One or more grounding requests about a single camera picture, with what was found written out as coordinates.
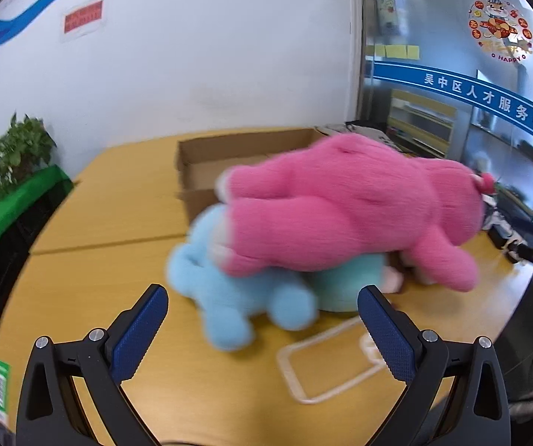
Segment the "cartoon poster on glass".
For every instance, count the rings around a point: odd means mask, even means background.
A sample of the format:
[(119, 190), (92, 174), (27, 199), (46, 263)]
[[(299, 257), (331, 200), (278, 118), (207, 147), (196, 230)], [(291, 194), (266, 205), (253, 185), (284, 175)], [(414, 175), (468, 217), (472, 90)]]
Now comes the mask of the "cartoon poster on glass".
[(376, 0), (379, 31), (385, 36), (408, 34), (408, 11), (405, 0)]

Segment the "round cartoon window sticker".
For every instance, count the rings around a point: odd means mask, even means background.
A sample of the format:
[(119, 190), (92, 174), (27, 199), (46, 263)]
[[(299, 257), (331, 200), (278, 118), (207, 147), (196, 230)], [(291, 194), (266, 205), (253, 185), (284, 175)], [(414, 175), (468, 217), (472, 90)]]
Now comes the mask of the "round cartoon window sticker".
[(474, 0), (467, 20), (477, 46), (496, 61), (521, 64), (533, 54), (533, 32), (510, 1)]

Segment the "pink pig plush teal shirt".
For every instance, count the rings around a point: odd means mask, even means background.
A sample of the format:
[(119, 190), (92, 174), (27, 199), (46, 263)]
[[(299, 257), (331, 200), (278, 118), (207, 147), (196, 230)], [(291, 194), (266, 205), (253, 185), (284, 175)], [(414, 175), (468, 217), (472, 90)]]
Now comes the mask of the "pink pig plush teal shirt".
[(404, 275), (391, 267), (385, 254), (355, 257), (332, 269), (304, 273), (319, 300), (320, 310), (355, 312), (360, 290), (374, 285), (383, 294), (401, 291)]

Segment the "potted green plant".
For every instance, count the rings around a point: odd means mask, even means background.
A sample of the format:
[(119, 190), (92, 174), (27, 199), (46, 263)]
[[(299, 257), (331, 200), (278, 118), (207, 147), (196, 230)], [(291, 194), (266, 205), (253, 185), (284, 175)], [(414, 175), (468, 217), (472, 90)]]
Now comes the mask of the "potted green plant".
[(0, 136), (0, 200), (47, 167), (55, 147), (42, 119), (24, 115), (20, 120), (13, 114), (8, 130)]

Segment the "grey canvas bag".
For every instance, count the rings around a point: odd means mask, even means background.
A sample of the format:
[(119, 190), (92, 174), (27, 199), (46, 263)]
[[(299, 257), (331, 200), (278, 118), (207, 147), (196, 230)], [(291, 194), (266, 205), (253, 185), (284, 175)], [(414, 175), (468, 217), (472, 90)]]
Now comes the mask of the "grey canvas bag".
[(383, 132), (377, 129), (356, 126), (354, 124), (329, 124), (324, 126), (316, 126), (315, 129), (323, 135), (332, 136), (336, 134), (359, 134), (369, 139), (372, 139), (376, 142), (384, 144), (398, 152), (401, 152), (401, 149), (398, 148)]

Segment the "light blue plush bear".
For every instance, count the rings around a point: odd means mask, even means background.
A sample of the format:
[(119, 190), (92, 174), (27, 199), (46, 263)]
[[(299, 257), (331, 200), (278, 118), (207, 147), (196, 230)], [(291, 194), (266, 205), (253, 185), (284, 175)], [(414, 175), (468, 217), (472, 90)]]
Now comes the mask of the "light blue plush bear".
[(203, 210), (166, 264), (171, 288), (196, 304), (208, 343), (227, 352), (246, 348), (255, 337), (251, 318), (261, 314), (283, 330), (310, 327), (319, 317), (318, 298), (299, 273), (266, 268), (232, 277), (214, 265), (209, 238), (225, 210), (222, 203)]

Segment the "yellow sticky notes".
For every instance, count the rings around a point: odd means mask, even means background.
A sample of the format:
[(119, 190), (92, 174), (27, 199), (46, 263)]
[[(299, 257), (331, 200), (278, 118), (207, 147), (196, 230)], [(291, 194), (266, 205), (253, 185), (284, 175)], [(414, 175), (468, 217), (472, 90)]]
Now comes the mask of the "yellow sticky notes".
[(377, 58), (420, 59), (420, 48), (412, 44), (375, 44), (374, 55)]

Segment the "green cloth covered shelf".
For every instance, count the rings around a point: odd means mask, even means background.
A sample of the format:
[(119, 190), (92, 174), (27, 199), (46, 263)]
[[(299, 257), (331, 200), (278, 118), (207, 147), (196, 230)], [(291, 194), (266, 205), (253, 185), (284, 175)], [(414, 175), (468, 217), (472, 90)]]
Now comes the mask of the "green cloth covered shelf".
[(59, 185), (69, 193), (74, 184), (58, 166), (51, 166), (34, 173), (8, 196), (0, 200), (0, 237), (25, 213), (30, 206), (48, 191)]

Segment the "pink plush bear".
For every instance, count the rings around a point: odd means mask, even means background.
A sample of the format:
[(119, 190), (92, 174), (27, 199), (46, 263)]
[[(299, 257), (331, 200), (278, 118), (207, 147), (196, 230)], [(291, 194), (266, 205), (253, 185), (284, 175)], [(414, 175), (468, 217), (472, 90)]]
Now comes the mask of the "pink plush bear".
[(215, 185), (225, 210), (209, 250), (232, 276), (320, 271), (399, 252), (428, 281), (467, 292), (478, 268), (461, 247), (481, 230), (493, 190), (491, 175), (457, 161), (337, 134), (225, 170)]

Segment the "shallow cardboard box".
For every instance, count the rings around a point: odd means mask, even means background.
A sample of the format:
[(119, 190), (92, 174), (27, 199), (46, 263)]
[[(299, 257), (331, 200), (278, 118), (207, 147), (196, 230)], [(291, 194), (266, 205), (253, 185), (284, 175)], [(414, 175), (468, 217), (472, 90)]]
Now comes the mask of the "shallow cardboard box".
[(323, 137), (214, 183), (226, 210), (208, 252), (232, 276), (280, 267), (313, 272), (363, 254), (403, 250), (412, 237), (393, 171), (408, 159), (359, 134)]

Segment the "red wall sign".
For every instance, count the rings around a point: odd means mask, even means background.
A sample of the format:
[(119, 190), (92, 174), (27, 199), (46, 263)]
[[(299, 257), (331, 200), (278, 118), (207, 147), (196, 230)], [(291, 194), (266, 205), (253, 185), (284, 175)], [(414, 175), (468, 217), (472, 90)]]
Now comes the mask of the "red wall sign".
[(60, 39), (65, 42), (83, 37), (103, 28), (106, 21), (106, 0), (87, 1), (61, 14)]

